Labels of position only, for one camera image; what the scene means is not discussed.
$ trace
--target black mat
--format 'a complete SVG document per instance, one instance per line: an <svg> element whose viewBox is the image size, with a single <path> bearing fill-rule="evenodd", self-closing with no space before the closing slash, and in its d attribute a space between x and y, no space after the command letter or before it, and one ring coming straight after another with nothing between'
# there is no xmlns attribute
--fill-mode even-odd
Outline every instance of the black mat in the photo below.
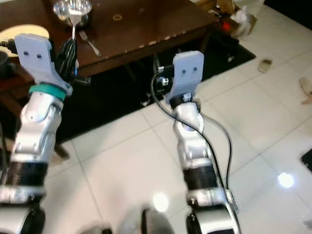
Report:
<svg viewBox="0 0 312 234"><path fill-rule="evenodd" d="M197 50L198 41L192 41L179 48L183 51ZM210 39L205 52L203 80L225 72L255 58L244 47L232 42L224 43L218 35ZM159 54L161 65L172 63L178 48ZM234 59L228 62L229 53ZM125 67L95 75L92 86L74 85L71 98L65 101L62 111L62 123L57 132L58 142L71 139L100 125L104 125L126 114L142 108L149 92L149 83L153 75L153 58L145 58L129 64L136 79L129 76ZM13 116L0 106L0 120L8 136L13 136Z"/></svg>

